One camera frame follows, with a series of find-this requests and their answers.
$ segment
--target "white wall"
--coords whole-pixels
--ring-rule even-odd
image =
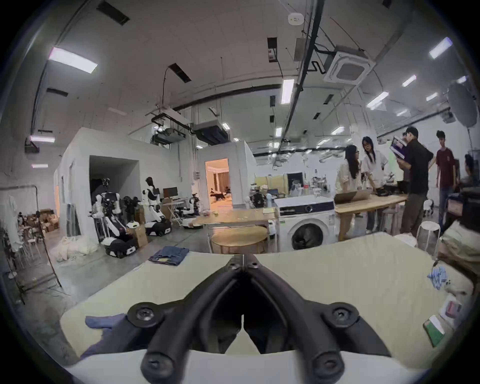
[[[64,177],[65,203],[73,203],[76,206],[78,222],[82,234],[96,240],[96,232],[93,219],[88,217],[91,210],[89,188],[89,158],[94,156],[121,157],[139,161],[140,188],[147,187],[145,179],[153,178],[157,188],[177,186],[179,192],[183,184],[191,185],[191,180],[180,181],[179,161],[177,147],[172,150],[129,139],[124,135],[109,132],[81,128],[65,151],[58,167],[58,179]],[[68,191],[70,177],[73,178],[73,190]],[[66,205],[62,204],[60,197],[60,215],[64,216]]]
[[[243,198],[248,196],[250,184],[248,182],[247,159],[245,142],[238,141],[213,145],[199,149],[198,170],[200,172],[200,199],[204,207],[209,207],[205,162],[226,158],[230,175],[230,189],[233,205],[243,205]]]

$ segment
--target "white robot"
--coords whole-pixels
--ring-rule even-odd
[[[203,228],[203,224],[194,224],[193,221],[196,216],[200,215],[200,199],[197,194],[194,193],[188,200],[187,207],[177,208],[177,213],[182,219],[182,227],[185,229],[200,229]]]
[[[148,236],[163,236],[172,231],[172,224],[160,210],[160,191],[153,185],[151,177],[146,178],[147,189],[142,191],[143,205],[148,206],[154,220],[145,224],[145,231]]]
[[[108,187],[108,182],[108,179],[104,179],[103,185]],[[104,235],[102,244],[105,245],[107,255],[121,259],[135,252],[138,244],[133,235],[127,233],[127,229],[117,218],[117,215],[121,213],[119,200],[118,193],[98,194],[92,207],[91,217],[100,222]]]

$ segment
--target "laptop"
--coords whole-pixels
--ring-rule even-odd
[[[334,197],[335,204],[350,203],[352,201],[366,200],[373,193],[371,189],[362,189],[356,192],[337,193]]]

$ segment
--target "monitor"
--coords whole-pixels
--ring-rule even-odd
[[[179,192],[177,190],[177,187],[163,189],[163,197],[173,197],[178,196],[178,194]]]

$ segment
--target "washing machine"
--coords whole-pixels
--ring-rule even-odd
[[[332,244],[335,237],[335,203],[323,196],[276,199],[280,211],[280,252]]]

